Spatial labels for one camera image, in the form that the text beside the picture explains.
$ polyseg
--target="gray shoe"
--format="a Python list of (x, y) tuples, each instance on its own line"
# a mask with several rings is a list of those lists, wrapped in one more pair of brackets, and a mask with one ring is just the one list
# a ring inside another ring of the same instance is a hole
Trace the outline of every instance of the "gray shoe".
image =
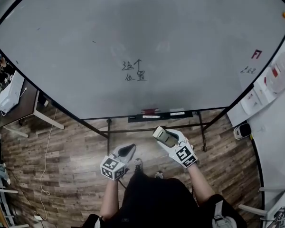
[(139, 158), (135, 159), (134, 165), (135, 165), (135, 172), (143, 171), (143, 163), (141, 159)]
[(162, 171), (156, 172), (156, 174), (155, 174), (154, 177), (155, 177), (155, 178), (159, 178), (159, 179), (163, 179), (163, 173), (162, 173)]

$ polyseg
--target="whiteboard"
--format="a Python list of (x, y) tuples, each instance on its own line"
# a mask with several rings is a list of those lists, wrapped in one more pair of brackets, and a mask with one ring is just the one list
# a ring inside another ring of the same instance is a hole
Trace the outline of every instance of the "whiteboard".
[(285, 35), (282, 0), (22, 0), (0, 49), (75, 116), (229, 106)]

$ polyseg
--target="person's right arm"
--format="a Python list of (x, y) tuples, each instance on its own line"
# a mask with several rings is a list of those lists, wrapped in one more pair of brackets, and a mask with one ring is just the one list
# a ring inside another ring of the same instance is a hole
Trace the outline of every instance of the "person's right arm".
[(215, 194), (214, 190), (211, 188), (207, 182), (204, 175), (200, 172), (198, 166), (193, 164), (187, 168), (193, 189), (195, 192), (195, 197), (199, 205), (205, 203), (211, 196)]

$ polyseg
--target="black frame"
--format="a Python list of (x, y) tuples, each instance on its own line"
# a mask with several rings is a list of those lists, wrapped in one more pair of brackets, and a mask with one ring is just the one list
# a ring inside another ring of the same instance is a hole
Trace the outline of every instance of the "black frame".
[[(12, 10), (21, 2), (22, 0), (15, 0), (15, 2), (9, 7), (9, 9), (7, 9), (7, 11), (3, 14), (3, 16), (0, 19), (0, 25), (1, 23), (4, 21), (4, 19), (12, 12)], [(256, 78), (251, 82), (251, 84), (243, 91), (243, 93), (228, 107), (223, 107), (223, 111), (218, 114), (214, 119), (212, 119), (209, 123), (203, 123), (202, 121), (202, 117), (200, 114), (200, 111), (202, 110), (212, 110), (215, 108), (211, 108), (211, 109), (200, 109), (200, 110), (192, 110), (193, 112), (197, 112), (198, 116), (199, 116), (199, 123), (197, 124), (188, 124), (188, 125), (179, 125), (179, 126), (172, 126), (172, 127), (166, 127), (167, 129), (171, 129), (171, 128), (184, 128), (184, 127), (192, 127), (192, 126), (200, 126), (201, 127), (201, 133), (203, 136), (203, 142), (204, 142), (204, 151), (207, 151), (207, 147), (206, 147), (206, 140), (205, 140), (205, 131), (212, 126), (218, 119), (220, 119), (223, 115), (225, 115), (232, 107), (234, 107), (237, 103), (240, 102), (240, 100), (242, 98), (245, 97), (245, 95), (253, 88), (253, 83), (259, 78), (259, 76), (263, 73), (263, 71), (265, 70), (265, 68), (269, 65), (269, 63), (272, 61), (272, 59), (274, 58), (274, 56), (276, 55), (276, 53), (278, 52), (278, 50), (280, 49), (281, 45), (283, 44), (285, 40), (285, 35), (282, 38), (282, 41), (280, 42), (279, 46), (277, 47), (277, 49), (275, 50), (274, 54), (271, 56), (271, 58), (269, 59), (269, 61), (266, 63), (266, 65), (264, 66), (264, 68), (260, 71), (260, 73), (256, 76)], [(45, 94), (39, 87), (37, 87), (37, 85), (35, 85), (31, 80), (29, 80), (15, 65), (13, 62), (11, 62), (9, 60), (9, 58), (3, 53), (3, 51), (0, 49), (0, 53), (11, 63), (11, 65), (26, 79), (28, 80), (36, 89), (38, 89), (41, 93), (43, 93), (44, 95), (46, 95), (53, 103), (54, 105), (63, 113), (65, 113), (66, 115), (70, 116), (71, 118), (73, 118), (74, 120), (78, 121), (79, 123), (81, 123), (82, 125), (84, 125), (85, 127), (91, 129), (92, 131), (96, 132), (97, 134), (105, 137), (108, 140), (108, 151), (109, 151), (109, 146), (110, 146), (110, 134), (111, 133), (126, 133), (126, 132), (143, 132), (143, 131), (154, 131), (155, 128), (148, 128), (148, 129), (133, 129), (133, 130), (114, 130), (111, 131), (110, 130), (110, 123), (111, 123), (111, 118), (117, 118), (117, 117), (108, 117), (107, 118), (107, 122), (108, 122), (108, 130), (107, 131), (100, 131), (98, 129), (96, 129), (95, 127), (93, 127), (92, 125), (88, 124), (85, 120), (88, 119), (80, 119), (77, 116), (75, 116), (74, 114), (72, 114), (71, 112), (69, 112), (67, 109), (65, 109), (64, 107), (62, 107), (60, 104), (58, 104), (57, 102), (55, 102), (51, 97), (49, 97), (47, 94)]]

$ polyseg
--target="forearm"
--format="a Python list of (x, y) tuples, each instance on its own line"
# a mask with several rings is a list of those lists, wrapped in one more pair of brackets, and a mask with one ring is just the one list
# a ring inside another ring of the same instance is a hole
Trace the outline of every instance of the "forearm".
[(195, 192), (195, 197), (198, 204), (201, 205), (206, 202), (211, 196), (215, 194), (214, 190), (211, 188), (204, 175), (200, 172), (196, 164), (191, 165), (187, 168), (193, 189)]
[(118, 181), (109, 180), (104, 193), (100, 216), (103, 216), (103, 220), (106, 220), (111, 218), (119, 210)]

